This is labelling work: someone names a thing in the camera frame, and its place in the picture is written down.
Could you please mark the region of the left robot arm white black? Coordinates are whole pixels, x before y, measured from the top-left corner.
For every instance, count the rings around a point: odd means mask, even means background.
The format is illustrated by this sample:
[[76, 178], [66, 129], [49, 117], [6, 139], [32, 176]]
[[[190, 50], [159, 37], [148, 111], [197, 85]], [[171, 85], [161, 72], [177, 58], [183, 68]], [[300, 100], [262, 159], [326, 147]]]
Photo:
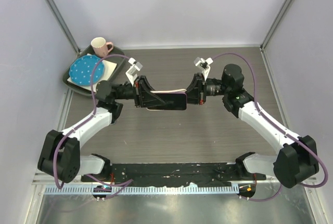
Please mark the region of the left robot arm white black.
[[145, 76], [134, 83], [112, 84], [101, 81], [93, 95], [93, 111], [75, 125], [47, 133], [37, 163], [38, 170], [53, 176], [55, 182], [71, 182], [77, 175], [92, 174], [98, 181], [110, 178], [110, 161], [97, 154], [81, 155], [81, 148], [103, 128], [119, 118], [122, 99], [132, 99], [138, 108], [164, 106], [166, 102], [153, 93]]

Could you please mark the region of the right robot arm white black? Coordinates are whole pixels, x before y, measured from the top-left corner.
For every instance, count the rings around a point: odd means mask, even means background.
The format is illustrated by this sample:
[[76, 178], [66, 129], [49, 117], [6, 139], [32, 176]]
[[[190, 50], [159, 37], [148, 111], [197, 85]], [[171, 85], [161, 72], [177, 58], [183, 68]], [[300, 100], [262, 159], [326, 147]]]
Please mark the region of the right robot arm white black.
[[186, 89], [189, 104], [203, 105], [208, 96], [221, 95], [225, 109], [250, 125], [274, 149], [275, 155], [248, 152], [237, 158], [235, 174], [246, 180], [253, 174], [276, 177], [286, 188], [307, 180], [319, 171], [316, 143], [301, 137], [270, 116], [244, 88], [240, 66], [225, 66], [221, 79], [209, 78], [210, 65], [204, 59], [195, 64], [200, 69]]

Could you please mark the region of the purple smartphone black screen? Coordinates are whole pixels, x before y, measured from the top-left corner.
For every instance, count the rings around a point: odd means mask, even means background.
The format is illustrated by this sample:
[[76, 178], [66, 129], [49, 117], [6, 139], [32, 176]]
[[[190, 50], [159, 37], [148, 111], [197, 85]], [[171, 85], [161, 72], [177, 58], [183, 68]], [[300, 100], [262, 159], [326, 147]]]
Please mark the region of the purple smartphone black screen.
[[184, 111], [187, 109], [187, 95], [185, 93], [157, 93], [165, 104], [148, 107], [148, 110], [175, 110]]

